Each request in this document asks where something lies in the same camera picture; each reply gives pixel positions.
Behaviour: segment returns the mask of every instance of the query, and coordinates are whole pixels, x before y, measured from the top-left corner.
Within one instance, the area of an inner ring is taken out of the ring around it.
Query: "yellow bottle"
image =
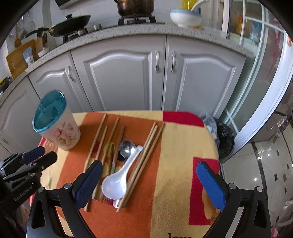
[[[194,4],[196,4],[198,0],[183,0],[181,3],[182,9],[191,11]]]

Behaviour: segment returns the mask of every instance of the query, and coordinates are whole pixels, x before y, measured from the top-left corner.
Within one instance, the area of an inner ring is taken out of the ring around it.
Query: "white bowl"
[[[39,56],[39,57],[42,57],[43,55],[45,55],[45,54],[48,53],[48,52],[49,52],[49,47],[47,47],[47,48],[45,48],[44,50],[40,51],[40,52],[38,53],[38,56]]]
[[[202,21],[202,16],[194,11],[184,9],[172,9],[170,11],[171,20],[180,27],[199,26]]]

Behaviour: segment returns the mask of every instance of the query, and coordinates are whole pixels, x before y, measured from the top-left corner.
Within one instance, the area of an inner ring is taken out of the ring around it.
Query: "screw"
[[[69,188],[71,188],[71,186],[72,186],[71,183],[66,183],[66,184],[64,185],[64,188],[65,188],[65,189],[69,189]]]
[[[44,191],[43,187],[38,188],[38,193],[41,193],[42,191]]]
[[[256,187],[256,190],[260,193],[263,191],[263,189],[261,187]]]
[[[230,183],[230,184],[229,184],[229,188],[231,188],[231,189],[236,189],[237,186],[236,186],[235,184],[233,184],[233,183]]]

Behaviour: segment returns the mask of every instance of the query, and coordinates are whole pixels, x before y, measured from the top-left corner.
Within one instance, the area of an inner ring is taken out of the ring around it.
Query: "orange tablecloth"
[[[46,189],[60,188],[82,173],[103,114],[74,114],[81,139],[68,152],[41,140],[46,152],[53,150],[58,155],[57,162],[43,171],[41,184]],[[133,140],[136,145],[144,144],[154,121],[159,126],[164,121],[166,126],[125,208],[117,213],[111,205],[93,200],[90,212],[81,209],[93,233],[97,237],[203,237],[218,215],[195,172],[197,163],[205,160],[219,173],[217,148],[207,128],[191,113],[160,111],[107,112],[103,128],[107,125],[111,131],[118,115],[114,145],[122,125],[126,126],[124,139]],[[61,209],[58,214],[65,232],[71,235]]]

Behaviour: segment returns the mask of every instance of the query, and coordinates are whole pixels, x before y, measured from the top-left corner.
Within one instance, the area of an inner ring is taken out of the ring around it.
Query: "cabinet handle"
[[[160,52],[156,50],[156,73],[159,73],[160,67]]]
[[[0,138],[7,144],[9,145],[8,141],[4,139],[4,137],[2,135],[0,135]]]
[[[71,74],[70,74],[70,66],[68,65],[68,66],[66,67],[66,69],[67,69],[67,76],[68,76],[68,78],[70,78],[70,79],[72,80],[72,82],[75,83],[75,79],[72,78],[72,77],[71,77]]]
[[[171,73],[175,73],[176,58],[175,58],[175,51],[174,51],[174,50],[172,51],[172,57],[173,57],[173,60],[172,60],[172,69],[171,69]]]

